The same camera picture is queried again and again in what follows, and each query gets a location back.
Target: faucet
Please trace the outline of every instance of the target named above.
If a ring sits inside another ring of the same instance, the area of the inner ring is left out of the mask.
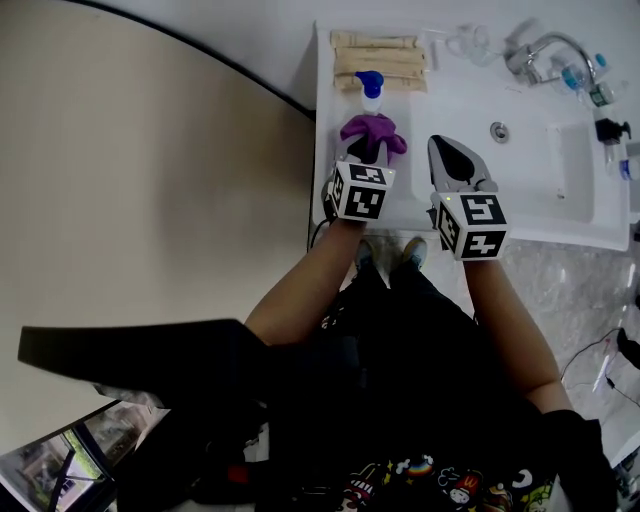
[[[591,91],[596,86],[596,67],[591,60],[591,57],[584,51],[582,46],[578,42],[561,32],[549,32],[548,34],[540,37],[536,42],[531,44],[525,44],[518,48],[515,53],[507,57],[507,68],[515,76],[524,76],[527,79],[529,85],[536,85],[544,83],[548,80],[543,80],[538,70],[534,67],[538,54],[544,50],[547,46],[554,42],[563,42],[571,48],[573,48],[584,60],[585,65],[589,73],[587,74],[587,83],[585,88],[587,91]]]

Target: black and white marker cube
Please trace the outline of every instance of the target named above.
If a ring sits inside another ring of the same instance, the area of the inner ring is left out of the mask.
[[[502,256],[509,224],[498,194],[434,192],[436,227],[456,260],[494,260]]]
[[[374,165],[336,162],[331,202],[341,219],[375,220],[380,218],[396,171]]]

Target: shoe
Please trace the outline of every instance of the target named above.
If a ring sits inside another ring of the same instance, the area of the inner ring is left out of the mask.
[[[356,251],[356,257],[354,259],[356,269],[359,271],[366,265],[373,265],[375,263],[374,259],[373,246],[366,240],[360,240],[358,250]]]
[[[420,270],[424,262],[427,261],[427,242],[419,237],[411,240],[402,253],[402,263],[407,261],[415,263],[418,270]]]

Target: window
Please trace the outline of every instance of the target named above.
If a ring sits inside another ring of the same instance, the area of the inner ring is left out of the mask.
[[[112,469],[167,410],[117,402],[43,442],[0,457],[0,483],[30,512],[117,512]]]

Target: blue pump cap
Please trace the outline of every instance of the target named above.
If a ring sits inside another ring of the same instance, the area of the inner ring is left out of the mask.
[[[384,84],[384,77],[377,71],[358,71],[356,76],[362,81],[364,94],[367,98],[380,96],[380,87]]]

